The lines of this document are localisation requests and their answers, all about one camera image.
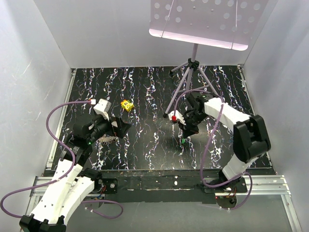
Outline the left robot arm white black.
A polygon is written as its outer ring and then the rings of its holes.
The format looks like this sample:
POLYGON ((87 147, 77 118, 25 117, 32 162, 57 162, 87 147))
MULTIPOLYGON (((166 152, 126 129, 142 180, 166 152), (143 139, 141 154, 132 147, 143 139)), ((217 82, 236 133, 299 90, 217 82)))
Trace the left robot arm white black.
POLYGON ((88 123, 76 123, 60 156, 53 183, 44 192, 30 215, 23 215, 19 225, 24 232, 64 232, 68 221, 89 193, 102 190, 102 175, 84 169, 92 145, 104 135, 124 138, 131 124, 121 118, 105 119, 96 115, 88 123))

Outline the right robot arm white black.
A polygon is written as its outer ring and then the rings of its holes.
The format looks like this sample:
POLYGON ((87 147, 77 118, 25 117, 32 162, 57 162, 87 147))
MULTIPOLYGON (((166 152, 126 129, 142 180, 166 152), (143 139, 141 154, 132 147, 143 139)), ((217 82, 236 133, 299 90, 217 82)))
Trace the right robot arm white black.
POLYGON ((234 154, 219 172, 219 178, 210 183, 201 178, 204 186, 229 192, 235 188, 236 181, 244 175, 246 169, 271 149, 264 119, 260 115, 250 116, 238 111, 212 94, 188 93, 186 98, 192 108, 182 114, 178 122, 184 138, 197 134, 198 125, 209 116, 233 132, 234 154))

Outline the yellow owl number block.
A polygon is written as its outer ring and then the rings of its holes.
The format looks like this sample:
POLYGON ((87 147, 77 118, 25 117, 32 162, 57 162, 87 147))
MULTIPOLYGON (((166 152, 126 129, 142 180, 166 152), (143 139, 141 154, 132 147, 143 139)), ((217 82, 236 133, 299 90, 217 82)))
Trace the yellow owl number block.
POLYGON ((134 108, 134 104, 131 103, 130 101, 128 100, 123 100, 121 102, 121 107, 126 110, 127 112, 130 112, 133 108, 134 108))

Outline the lilac music stand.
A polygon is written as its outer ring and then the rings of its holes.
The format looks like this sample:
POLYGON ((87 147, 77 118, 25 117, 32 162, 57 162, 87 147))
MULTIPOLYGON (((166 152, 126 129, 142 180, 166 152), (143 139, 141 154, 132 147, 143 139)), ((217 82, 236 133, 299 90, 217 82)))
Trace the lilac music stand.
POLYGON ((199 45, 249 53, 268 6, 267 0, 152 0, 149 33, 193 44, 183 77, 190 82, 199 45))

